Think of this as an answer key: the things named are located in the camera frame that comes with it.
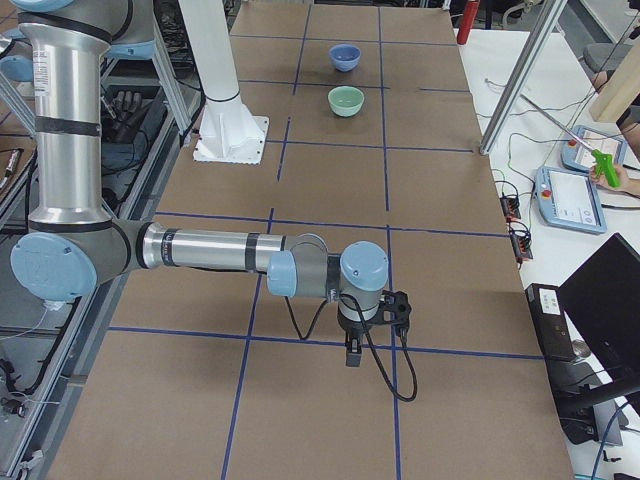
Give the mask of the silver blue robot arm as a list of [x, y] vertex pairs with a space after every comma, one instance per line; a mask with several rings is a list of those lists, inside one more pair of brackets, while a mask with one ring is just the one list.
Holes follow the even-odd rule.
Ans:
[[388, 259], [360, 241], [332, 254], [313, 234], [293, 237], [170, 229], [111, 217], [102, 205], [102, 59], [155, 40], [149, 1], [21, 1], [32, 46], [39, 203], [11, 268], [35, 296], [66, 302], [136, 269], [252, 272], [269, 291], [336, 302], [346, 363], [359, 365], [370, 328], [384, 321]]

